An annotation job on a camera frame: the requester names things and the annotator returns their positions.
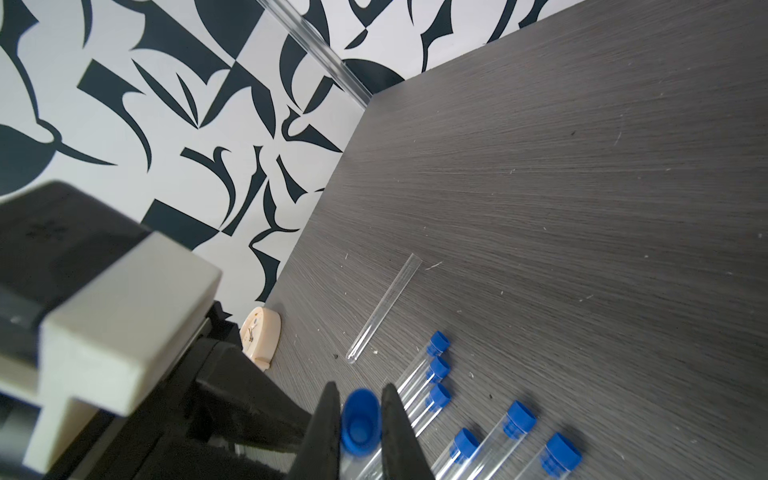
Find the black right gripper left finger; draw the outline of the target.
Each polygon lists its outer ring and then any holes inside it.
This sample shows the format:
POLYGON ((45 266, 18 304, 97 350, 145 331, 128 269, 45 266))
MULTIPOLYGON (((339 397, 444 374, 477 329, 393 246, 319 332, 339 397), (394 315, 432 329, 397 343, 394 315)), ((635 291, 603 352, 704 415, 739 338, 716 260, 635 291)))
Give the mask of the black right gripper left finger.
POLYGON ((328 382, 310 419, 287 479, 329 479, 339 475, 340 395, 335 382, 328 382))

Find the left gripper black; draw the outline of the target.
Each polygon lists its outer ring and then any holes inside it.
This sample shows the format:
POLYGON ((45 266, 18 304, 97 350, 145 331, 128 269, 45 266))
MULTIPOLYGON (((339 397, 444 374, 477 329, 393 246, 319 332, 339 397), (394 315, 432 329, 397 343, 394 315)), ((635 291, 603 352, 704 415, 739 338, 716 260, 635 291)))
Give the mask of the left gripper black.
POLYGON ((228 449, 230 443, 295 453, 311 415, 242 351, 220 303, 209 333, 131 415, 90 470, 91 479, 282 479, 284 473, 228 449), (211 444, 219 437, 221 446, 211 444))

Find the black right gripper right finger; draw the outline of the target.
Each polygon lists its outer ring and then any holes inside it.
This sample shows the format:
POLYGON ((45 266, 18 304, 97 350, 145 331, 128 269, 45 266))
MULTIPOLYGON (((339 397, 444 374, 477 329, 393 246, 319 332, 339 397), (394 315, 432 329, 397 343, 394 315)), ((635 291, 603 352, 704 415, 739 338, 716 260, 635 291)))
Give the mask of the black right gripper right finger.
POLYGON ((404 410, 395 386, 382 390, 382 469, 384 479, 429 479, 434 475, 404 410))

